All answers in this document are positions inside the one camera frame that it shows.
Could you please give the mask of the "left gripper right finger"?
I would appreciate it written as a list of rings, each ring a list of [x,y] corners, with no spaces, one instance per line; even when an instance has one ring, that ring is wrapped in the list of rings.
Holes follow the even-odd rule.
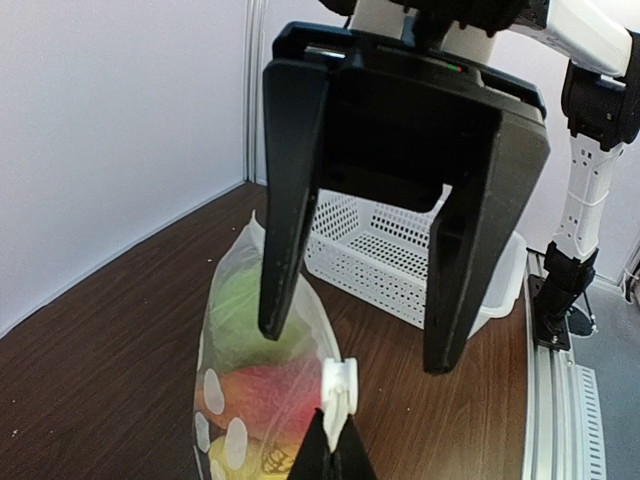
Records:
[[[337,480],[377,479],[351,415],[347,417],[337,447],[330,455],[330,478]]]

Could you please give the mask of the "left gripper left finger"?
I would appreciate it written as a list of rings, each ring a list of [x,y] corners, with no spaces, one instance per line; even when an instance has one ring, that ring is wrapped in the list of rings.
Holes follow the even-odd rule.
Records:
[[[323,428],[324,413],[316,409],[302,441],[289,480],[329,480],[332,478],[332,454]]]

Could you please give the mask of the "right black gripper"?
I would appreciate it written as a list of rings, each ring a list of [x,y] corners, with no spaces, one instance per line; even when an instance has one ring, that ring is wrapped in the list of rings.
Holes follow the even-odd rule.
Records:
[[[423,368],[455,369],[550,152],[530,84],[446,53],[293,22],[263,74],[267,216],[259,328],[289,314],[320,190],[416,212],[430,230]]]

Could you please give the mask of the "clear zip top bag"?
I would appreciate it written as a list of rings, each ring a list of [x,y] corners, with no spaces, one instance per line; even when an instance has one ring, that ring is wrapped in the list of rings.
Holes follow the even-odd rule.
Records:
[[[343,359],[324,306],[297,280],[280,338],[258,326],[265,230],[250,219],[218,263],[194,390],[194,452],[203,479],[285,479],[312,421],[336,456],[357,410],[358,373]]]

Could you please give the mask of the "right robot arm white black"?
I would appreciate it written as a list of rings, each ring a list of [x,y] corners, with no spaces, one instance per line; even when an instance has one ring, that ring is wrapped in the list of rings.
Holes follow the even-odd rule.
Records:
[[[423,366],[458,363],[550,153],[537,88],[491,68],[517,32],[568,60],[571,174],[534,311],[545,339],[595,275],[613,168],[639,132],[639,36],[589,1],[330,1],[287,24],[263,73],[268,205],[258,325],[277,340],[321,190],[414,212],[429,234]]]

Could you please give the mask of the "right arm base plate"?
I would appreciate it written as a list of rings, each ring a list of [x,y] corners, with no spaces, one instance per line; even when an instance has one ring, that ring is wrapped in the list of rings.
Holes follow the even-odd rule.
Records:
[[[542,311],[542,303],[538,297],[544,285],[544,278],[529,275],[527,287],[529,292],[529,306],[532,317],[532,335],[537,347],[544,347],[551,351],[570,351],[572,338],[589,338],[597,333],[595,315],[593,314],[586,295],[583,299],[586,307],[572,304],[561,317],[553,317]]]

